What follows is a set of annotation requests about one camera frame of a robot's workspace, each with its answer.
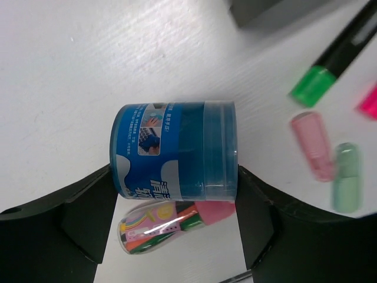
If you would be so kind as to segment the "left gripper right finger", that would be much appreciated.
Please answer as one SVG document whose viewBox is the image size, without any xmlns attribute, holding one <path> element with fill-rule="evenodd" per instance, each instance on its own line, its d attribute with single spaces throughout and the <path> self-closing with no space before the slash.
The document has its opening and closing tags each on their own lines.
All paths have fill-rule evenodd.
<svg viewBox="0 0 377 283">
<path fill-rule="evenodd" d="M 236 214 L 254 282 L 375 282 L 376 215 L 350 218 L 238 170 Z"/>
</svg>

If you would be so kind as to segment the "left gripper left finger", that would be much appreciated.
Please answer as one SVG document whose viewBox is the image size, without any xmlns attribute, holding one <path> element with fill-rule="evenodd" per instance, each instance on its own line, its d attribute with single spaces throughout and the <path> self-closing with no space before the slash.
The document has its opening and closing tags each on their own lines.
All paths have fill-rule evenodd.
<svg viewBox="0 0 377 283">
<path fill-rule="evenodd" d="M 1 282 L 93 282 L 118 193 L 109 166 L 1 213 Z"/>
</svg>

